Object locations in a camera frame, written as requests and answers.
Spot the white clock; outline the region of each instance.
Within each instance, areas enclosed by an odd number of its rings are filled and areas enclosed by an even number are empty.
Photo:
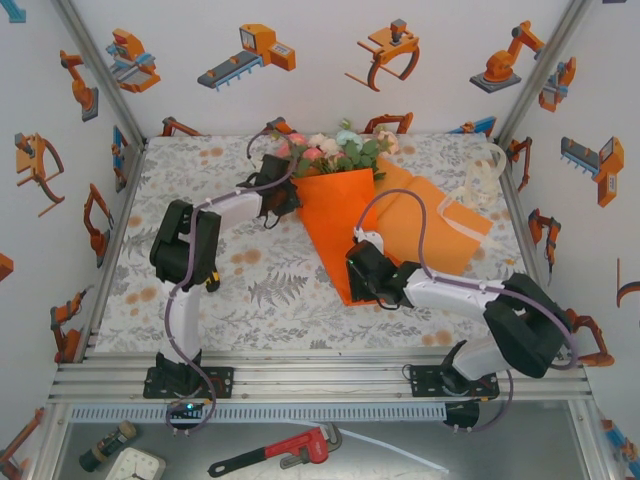
[[[166,463],[161,458],[135,448],[126,448],[118,455],[107,480],[158,480],[165,467]]]

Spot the pink flower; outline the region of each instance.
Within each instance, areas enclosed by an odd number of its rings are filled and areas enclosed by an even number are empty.
[[[306,145],[307,139],[301,133],[291,133],[288,135],[289,140],[296,145]],[[283,140],[282,145],[276,150],[276,157],[285,158],[291,155],[291,149],[289,148],[289,142]]]
[[[309,148],[305,150],[304,153],[302,154],[302,158],[307,158],[312,161],[318,158],[322,158],[323,156],[324,156],[324,153],[322,153],[322,150],[316,147]]]
[[[307,139],[301,133],[290,133],[289,140],[291,140],[296,145],[306,145]]]
[[[286,158],[289,155],[291,155],[291,149],[289,148],[289,142],[285,140],[278,150],[276,150],[276,157]]]

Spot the white flower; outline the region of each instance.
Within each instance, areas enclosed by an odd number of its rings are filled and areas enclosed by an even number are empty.
[[[400,145],[398,144],[398,137],[396,137],[392,132],[389,132],[388,130],[383,130],[378,132],[378,141],[382,142],[384,140],[387,141],[387,143],[389,144],[389,148],[386,152],[382,152],[387,153],[389,155],[393,155],[397,152],[400,151]]]
[[[323,140],[319,148],[326,154],[327,157],[333,157],[334,155],[337,155],[342,151],[340,150],[340,145],[338,145],[338,142],[336,142],[333,138],[326,138],[325,140]]]
[[[318,147],[320,146],[320,144],[322,142],[324,142],[327,139],[327,137],[325,137],[323,134],[321,133],[316,133],[315,135],[313,135],[309,141],[307,142],[307,144],[310,147]]]

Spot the metal frame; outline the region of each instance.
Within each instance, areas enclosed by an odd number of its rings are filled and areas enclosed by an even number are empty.
[[[140,127],[120,95],[120,88],[111,76],[109,67],[103,61],[100,50],[93,42],[73,2],[71,0],[51,0],[51,3],[80,50],[82,60],[93,73],[102,94],[106,96],[116,116],[122,122],[122,127],[127,131],[129,143],[136,145],[136,149],[142,151],[145,139]]]
[[[138,149],[122,212],[122,218],[127,218],[142,171],[144,138],[72,0],[51,1]],[[542,57],[506,119],[498,142],[503,149],[508,146],[529,107],[535,103],[548,72],[552,70],[562,48],[593,3],[593,0],[569,2]],[[501,185],[526,268],[532,278],[539,282],[538,264],[533,255],[535,249],[510,172],[502,176]],[[120,222],[113,237],[114,245],[121,244],[125,230],[126,222]],[[146,369],[154,362],[153,354],[100,354],[93,349],[118,253],[119,248],[111,248],[107,256],[96,307],[89,325],[84,329],[86,333],[81,339],[75,359],[79,363],[61,365],[55,376],[47,406],[43,446],[39,453],[32,456],[34,461],[29,471],[25,472],[24,478],[27,480],[54,478],[74,404],[154,403],[141,396]],[[437,399],[413,399],[410,387],[402,377],[402,367],[406,364],[440,363],[447,351],[446,348],[407,348],[207,352],[203,356],[203,364],[231,365],[236,368],[233,398],[221,401],[229,404],[366,402],[373,405],[384,402],[411,405],[417,401]],[[599,417],[584,368],[569,372],[549,371],[542,380],[530,379],[517,373],[514,378],[515,401],[566,400],[575,426],[576,441],[584,457],[585,474],[593,479],[615,478],[615,465],[604,454],[608,449],[604,437],[599,434]],[[506,392],[505,377],[500,375],[499,382],[501,390]]]
[[[509,147],[531,105],[537,103],[536,98],[549,78],[549,72],[555,71],[562,49],[567,46],[571,35],[594,3],[594,0],[571,0],[567,5],[560,22],[543,48],[542,55],[505,120],[498,139],[498,145],[503,150]]]

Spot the pipe wrench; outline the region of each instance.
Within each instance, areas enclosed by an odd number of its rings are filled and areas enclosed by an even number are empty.
[[[342,445],[342,435],[338,428],[330,423],[288,438],[267,447],[261,447],[237,457],[214,463],[209,467],[213,478],[265,461],[268,458],[290,453],[280,460],[280,468],[291,468],[305,463],[322,463],[329,453]]]

